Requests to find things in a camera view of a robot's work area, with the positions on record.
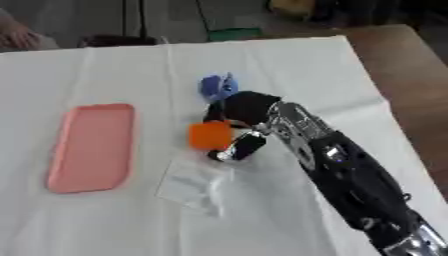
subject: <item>blue object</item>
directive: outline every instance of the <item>blue object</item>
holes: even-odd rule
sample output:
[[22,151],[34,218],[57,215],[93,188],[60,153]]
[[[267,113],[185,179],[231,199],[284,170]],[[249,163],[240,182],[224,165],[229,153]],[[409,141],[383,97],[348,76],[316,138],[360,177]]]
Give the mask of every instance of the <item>blue object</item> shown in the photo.
[[213,103],[237,93],[238,83],[231,73],[225,77],[208,76],[201,80],[199,91],[209,103]]

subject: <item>orange object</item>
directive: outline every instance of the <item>orange object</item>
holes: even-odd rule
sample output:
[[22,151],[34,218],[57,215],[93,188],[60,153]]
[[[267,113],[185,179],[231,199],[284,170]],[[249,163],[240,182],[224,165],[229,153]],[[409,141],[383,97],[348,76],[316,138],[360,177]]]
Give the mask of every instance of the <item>orange object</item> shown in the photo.
[[232,143],[232,129],[229,122],[211,121],[192,124],[188,130],[188,141],[195,149],[224,150]]
[[48,189],[74,193],[113,189],[128,176],[134,108],[128,104],[81,106],[65,117]]

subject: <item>wooden table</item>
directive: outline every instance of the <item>wooden table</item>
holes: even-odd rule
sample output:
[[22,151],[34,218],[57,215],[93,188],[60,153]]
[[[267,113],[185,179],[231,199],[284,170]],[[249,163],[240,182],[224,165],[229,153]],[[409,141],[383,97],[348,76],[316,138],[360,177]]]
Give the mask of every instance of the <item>wooden table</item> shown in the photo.
[[448,200],[448,68],[405,25],[306,32],[294,37],[341,34],[347,36],[390,101],[396,119]]

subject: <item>white sheet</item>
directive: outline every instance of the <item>white sheet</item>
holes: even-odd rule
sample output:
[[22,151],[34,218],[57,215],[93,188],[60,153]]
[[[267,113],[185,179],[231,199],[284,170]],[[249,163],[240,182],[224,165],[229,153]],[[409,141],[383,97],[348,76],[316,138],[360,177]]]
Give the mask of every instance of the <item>white sheet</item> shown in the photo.
[[[206,107],[198,80],[229,71],[243,90],[299,102],[352,137],[448,237],[443,198],[346,39],[334,37],[0,55],[0,255],[378,255],[275,138],[233,166],[222,218],[155,196]],[[49,193],[43,180],[62,114],[112,102],[138,114],[128,181]]]

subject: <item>orange sponge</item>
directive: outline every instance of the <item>orange sponge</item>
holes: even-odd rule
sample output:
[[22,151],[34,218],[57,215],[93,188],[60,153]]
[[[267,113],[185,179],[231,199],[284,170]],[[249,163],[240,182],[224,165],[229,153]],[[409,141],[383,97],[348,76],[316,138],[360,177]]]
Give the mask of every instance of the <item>orange sponge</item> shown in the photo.
[[188,141],[192,148],[200,150],[224,150],[232,143],[229,122],[211,121],[190,125]]

